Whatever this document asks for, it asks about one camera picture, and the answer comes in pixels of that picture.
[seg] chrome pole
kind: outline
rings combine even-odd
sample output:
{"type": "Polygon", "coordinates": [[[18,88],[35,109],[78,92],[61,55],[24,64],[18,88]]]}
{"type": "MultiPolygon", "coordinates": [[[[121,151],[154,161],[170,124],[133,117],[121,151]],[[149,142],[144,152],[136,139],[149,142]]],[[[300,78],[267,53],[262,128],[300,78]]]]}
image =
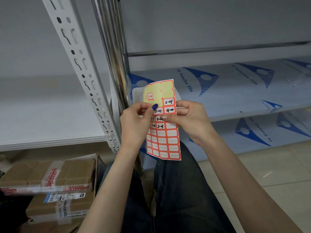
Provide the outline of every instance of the chrome pole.
{"type": "MultiPolygon", "coordinates": [[[[91,0],[121,112],[131,105],[126,75],[129,64],[119,0],[91,0]]],[[[142,174],[139,154],[135,169],[142,174]]]]}

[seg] left hand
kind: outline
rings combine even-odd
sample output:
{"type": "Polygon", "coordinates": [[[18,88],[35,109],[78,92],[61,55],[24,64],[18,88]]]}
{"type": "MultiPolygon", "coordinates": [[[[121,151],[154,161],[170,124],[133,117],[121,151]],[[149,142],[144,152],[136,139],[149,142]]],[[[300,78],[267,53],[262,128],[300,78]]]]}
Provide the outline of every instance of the left hand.
{"type": "Polygon", "coordinates": [[[121,122],[121,147],[126,149],[140,149],[150,128],[151,117],[157,104],[151,105],[146,102],[139,102],[125,109],[120,117],[121,122]]]}

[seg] jeans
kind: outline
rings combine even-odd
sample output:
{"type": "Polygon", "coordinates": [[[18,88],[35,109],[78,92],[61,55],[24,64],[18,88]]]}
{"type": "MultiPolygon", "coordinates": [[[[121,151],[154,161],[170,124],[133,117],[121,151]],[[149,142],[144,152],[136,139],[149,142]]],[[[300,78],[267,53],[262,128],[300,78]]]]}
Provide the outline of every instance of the jeans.
{"type": "MultiPolygon", "coordinates": [[[[133,171],[121,232],[235,232],[188,150],[180,143],[181,161],[157,161],[154,171],[156,216],[148,209],[142,182],[133,171]]],[[[109,171],[109,165],[103,180],[109,171]]]]}

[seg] right hand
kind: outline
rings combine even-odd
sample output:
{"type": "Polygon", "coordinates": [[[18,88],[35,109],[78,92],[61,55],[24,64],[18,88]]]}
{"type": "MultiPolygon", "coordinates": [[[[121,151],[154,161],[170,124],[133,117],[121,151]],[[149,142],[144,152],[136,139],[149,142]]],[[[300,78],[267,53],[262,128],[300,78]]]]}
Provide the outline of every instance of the right hand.
{"type": "Polygon", "coordinates": [[[217,134],[201,103],[180,100],[176,101],[176,107],[184,108],[177,108],[177,115],[165,114],[161,118],[165,122],[180,125],[195,144],[201,146],[204,139],[217,134]]]}

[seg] label sticker sheet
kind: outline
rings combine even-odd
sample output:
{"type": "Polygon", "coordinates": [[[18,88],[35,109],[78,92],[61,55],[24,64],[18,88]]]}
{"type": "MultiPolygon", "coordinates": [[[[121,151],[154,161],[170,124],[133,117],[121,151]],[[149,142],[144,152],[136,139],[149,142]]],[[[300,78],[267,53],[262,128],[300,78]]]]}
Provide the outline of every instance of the label sticker sheet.
{"type": "Polygon", "coordinates": [[[146,137],[146,150],[151,156],[181,160],[178,125],[161,119],[163,114],[177,114],[174,80],[164,80],[145,86],[144,102],[158,104],[146,137]]]}

